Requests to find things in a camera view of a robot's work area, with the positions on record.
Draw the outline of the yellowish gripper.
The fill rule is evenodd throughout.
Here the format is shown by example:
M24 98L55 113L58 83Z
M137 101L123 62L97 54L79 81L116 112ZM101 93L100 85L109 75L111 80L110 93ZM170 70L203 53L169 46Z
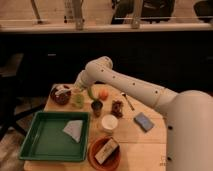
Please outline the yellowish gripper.
M75 92L82 92L87 88L87 86L83 83L81 75L78 75L76 81L73 85L73 90Z

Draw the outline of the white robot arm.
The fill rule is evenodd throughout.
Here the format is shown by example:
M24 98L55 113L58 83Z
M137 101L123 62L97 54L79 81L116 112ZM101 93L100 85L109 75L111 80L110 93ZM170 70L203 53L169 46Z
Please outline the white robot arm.
M113 70L113 62L99 57L78 74L80 90L106 83L166 118L166 171L213 171L213 97L198 90L177 93Z

